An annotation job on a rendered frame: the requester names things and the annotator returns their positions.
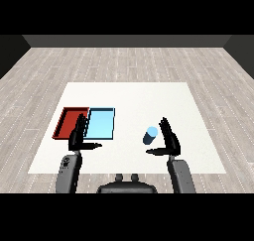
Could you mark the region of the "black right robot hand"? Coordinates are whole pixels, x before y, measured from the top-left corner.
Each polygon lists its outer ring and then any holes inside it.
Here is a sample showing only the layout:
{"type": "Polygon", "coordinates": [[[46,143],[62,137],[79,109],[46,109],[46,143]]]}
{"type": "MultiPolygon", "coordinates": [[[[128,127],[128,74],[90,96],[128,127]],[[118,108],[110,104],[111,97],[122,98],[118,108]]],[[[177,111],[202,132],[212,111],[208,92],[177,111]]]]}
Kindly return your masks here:
{"type": "Polygon", "coordinates": [[[181,153],[181,145],[177,135],[172,131],[171,125],[167,118],[163,117],[159,123],[161,128],[165,147],[164,148],[157,148],[157,149],[150,149],[147,150],[147,154],[152,154],[154,156],[164,156],[169,155],[176,157],[181,153]]]}

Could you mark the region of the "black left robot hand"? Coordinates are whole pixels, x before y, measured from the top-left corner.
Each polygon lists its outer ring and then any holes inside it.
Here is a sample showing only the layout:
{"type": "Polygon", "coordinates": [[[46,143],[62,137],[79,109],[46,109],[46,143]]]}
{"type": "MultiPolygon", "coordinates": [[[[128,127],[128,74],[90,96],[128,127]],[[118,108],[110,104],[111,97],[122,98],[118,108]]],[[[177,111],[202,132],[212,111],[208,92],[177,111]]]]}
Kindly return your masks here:
{"type": "Polygon", "coordinates": [[[68,138],[68,149],[70,151],[94,150],[101,147],[98,143],[84,143],[83,135],[87,119],[83,114],[79,114],[75,122],[75,127],[71,130],[68,138]]]}

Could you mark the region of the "red shallow open box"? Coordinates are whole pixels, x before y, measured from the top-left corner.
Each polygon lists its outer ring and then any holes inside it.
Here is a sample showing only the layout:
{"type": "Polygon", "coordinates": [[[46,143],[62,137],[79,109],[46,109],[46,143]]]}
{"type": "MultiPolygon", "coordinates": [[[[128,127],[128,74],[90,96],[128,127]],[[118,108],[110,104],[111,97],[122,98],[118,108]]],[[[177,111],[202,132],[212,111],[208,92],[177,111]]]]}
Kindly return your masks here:
{"type": "Polygon", "coordinates": [[[65,107],[53,134],[53,139],[67,140],[71,131],[75,128],[78,116],[80,114],[87,116],[88,110],[88,107],[65,107]]]}

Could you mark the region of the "small blue can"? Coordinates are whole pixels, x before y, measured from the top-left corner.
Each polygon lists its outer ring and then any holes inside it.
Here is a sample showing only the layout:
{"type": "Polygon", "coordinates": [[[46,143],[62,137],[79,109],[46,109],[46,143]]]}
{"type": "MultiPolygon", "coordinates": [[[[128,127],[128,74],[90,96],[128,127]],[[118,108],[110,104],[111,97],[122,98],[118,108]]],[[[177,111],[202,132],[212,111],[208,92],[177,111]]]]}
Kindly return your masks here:
{"type": "Polygon", "coordinates": [[[157,135],[158,135],[158,129],[154,126],[150,126],[143,137],[143,143],[145,145],[150,145],[154,141],[154,139],[157,137],[157,135]]]}

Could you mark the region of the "light blue shallow open box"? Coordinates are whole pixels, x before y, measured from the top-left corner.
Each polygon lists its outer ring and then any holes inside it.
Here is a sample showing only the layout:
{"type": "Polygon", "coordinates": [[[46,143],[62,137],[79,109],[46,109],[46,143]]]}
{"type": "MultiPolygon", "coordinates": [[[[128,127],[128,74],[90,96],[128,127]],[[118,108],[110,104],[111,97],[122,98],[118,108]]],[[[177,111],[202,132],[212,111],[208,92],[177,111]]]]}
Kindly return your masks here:
{"type": "Polygon", "coordinates": [[[112,107],[92,107],[87,116],[83,133],[84,140],[112,140],[115,109],[112,107]]]}

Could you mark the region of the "dark grey robot body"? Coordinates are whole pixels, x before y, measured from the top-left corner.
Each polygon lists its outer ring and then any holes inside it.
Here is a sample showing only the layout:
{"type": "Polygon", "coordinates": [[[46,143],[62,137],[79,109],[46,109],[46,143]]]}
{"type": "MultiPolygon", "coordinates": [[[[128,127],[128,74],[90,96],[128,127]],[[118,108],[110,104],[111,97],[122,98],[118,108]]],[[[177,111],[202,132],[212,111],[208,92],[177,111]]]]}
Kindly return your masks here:
{"type": "Polygon", "coordinates": [[[153,185],[139,181],[137,174],[131,175],[130,181],[124,181],[122,174],[115,176],[115,181],[101,185],[97,193],[157,193],[153,185]]]}

